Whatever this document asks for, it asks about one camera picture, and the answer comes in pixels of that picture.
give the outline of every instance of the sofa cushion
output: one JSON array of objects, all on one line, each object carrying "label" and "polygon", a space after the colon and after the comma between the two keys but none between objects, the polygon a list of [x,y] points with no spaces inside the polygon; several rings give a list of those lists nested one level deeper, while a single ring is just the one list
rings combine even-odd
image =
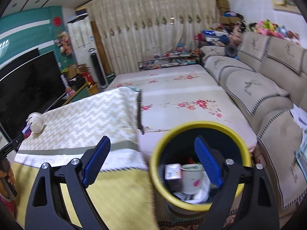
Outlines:
[{"label": "sofa cushion", "polygon": [[268,55],[259,72],[290,93],[290,99],[298,105],[307,87],[306,49],[281,39],[272,39]]},{"label": "sofa cushion", "polygon": [[287,91],[278,87],[272,80],[249,70],[230,72],[225,79],[225,87],[229,94],[240,101],[249,116],[264,100],[289,96]]},{"label": "sofa cushion", "polygon": [[268,36],[245,32],[238,48],[239,60],[258,72],[269,42],[270,37]]},{"label": "sofa cushion", "polygon": [[229,94],[233,101],[237,104],[242,114],[246,117],[254,132],[258,132],[263,118],[271,111],[280,111],[284,108],[293,108],[293,103],[287,97],[271,97],[264,100],[260,106],[254,111],[253,115],[249,115],[243,104],[234,96]]},{"label": "sofa cushion", "polygon": [[225,80],[228,74],[232,71],[241,71],[241,70],[242,70],[241,67],[226,67],[220,76],[220,81],[219,81],[220,86],[223,87],[223,89],[226,91],[227,87],[225,86]]},{"label": "sofa cushion", "polygon": [[273,37],[267,49],[267,55],[282,63],[292,72],[300,75],[307,49],[282,39]]},{"label": "sofa cushion", "polygon": [[307,112],[307,89],[304,91],[302,100],[300,101],[299,105],[305,112]]},{"label": "sofa cushion", "polygon": [[234,58],[226,56],[210,56],[204,63],[204,68],[219,83],[221,74],[227,67],[240,67],[242,69],[254,71],[251,67]]},{"label": "sofa cushion", "polygon": [[279,211],[295,210],[307,192],[304,174],[294,157],[302,141],[301,128],[285,109],[264,118],[257,138],[254,156],[269,176]]},{"label": "sofa cushion", "polygon": [[294,73],[279,61],[267,56],[264,58],[259,73],[273,80],[280,88],[290,94],[293,103],[299,104],[307,87],[307,76],[301,72],[300,76]]},{"label": "sofa cushion", "polygon": [[206,59],[210,56],[225,56],[225,47],[203,46],[201,51],[204,54],[202,58],[203,63],[205,63]]}]

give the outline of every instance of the curtain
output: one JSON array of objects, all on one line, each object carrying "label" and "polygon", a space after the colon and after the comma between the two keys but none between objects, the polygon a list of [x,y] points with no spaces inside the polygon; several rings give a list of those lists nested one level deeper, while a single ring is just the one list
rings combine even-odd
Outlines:
[{"label": "curtain", "polygon": [[86,7],[116,75],[137,72],[138,61],[178,43],[194,48],[194,36],[216,23],[215,0],[93,0]]}]

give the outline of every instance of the paper cup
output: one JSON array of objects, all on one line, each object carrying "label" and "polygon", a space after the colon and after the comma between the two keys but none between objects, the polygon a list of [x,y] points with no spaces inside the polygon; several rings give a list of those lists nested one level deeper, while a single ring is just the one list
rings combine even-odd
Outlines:
[{"label": "paper cup", "polygon": [[203,166],[200,164],[185,164],[182,170],[182,192],[196,194],[201,188],[203,178]]}]

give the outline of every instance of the trash bin rim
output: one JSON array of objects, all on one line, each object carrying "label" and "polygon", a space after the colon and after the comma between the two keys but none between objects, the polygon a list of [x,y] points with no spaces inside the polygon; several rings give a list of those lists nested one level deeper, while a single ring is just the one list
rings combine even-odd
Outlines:
[{"label": "trash bin rim", "polygon": [[[188,210],[188,211],[196,211],[196,212],[202,212],[202,211],[208,211],[212,205],[212,203],[208,204],[199,204],[199,205],[194,205],[190,203],[183,202],[177,198],[175,198],[162,184],[162,181],[160,179],[160,176],[158,174],[158,166],[159,166],[159,160],[161,153],[163,151],[164,146],[166,145],[167,142],[169,142],[172,138],[177,136],[178,134],[191,130],[191,129],[196,129],[196,128],[212,128],[216,129],[220,132],[223,132],[227,134],[228,136],[231,137],[231,139],[236,143],[240,150],[240,154],[242,157],[242,165],[251,167],[251,156],[250,153],[248,152],[247,146],[243,139],[232,129],[229,127],[222,125],[220,123],[216,122],[211,122],[211,121],[193,121],[189,123],[184,123],[181,124],[174,129],[171,129],[168,131],[166,134],[163,135],[163,137],[159,140],[157,143],[152,156],[150,158],[150,163],[149,163],[149,171],[151,174],[151,179],[153,181],[153,184],[157,191],[162,195],[164,199],[166,199],[169,203]],[[243,184],[239,184],[235,197],[237,197],[240,193],[242,193],[244,188]]]}]

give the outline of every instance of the teal wall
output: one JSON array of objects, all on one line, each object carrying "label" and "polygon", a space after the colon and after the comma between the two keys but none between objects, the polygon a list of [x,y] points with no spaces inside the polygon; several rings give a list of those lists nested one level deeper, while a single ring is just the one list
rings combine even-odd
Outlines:
[{"label": "teal wall", "polygon": [[[62,19],[59,27],[53,24],[56,16]],[[40,54],[53,50],[63,68],[73,64],[73,56],[61,54],[59,47],[52,42],[56,39],[58,30],[65,30],[62,7],[59,6],[25,10],[0,18],[0,44],[8,40],[6,51],[0,54],[0,66],[39,45]]]}]

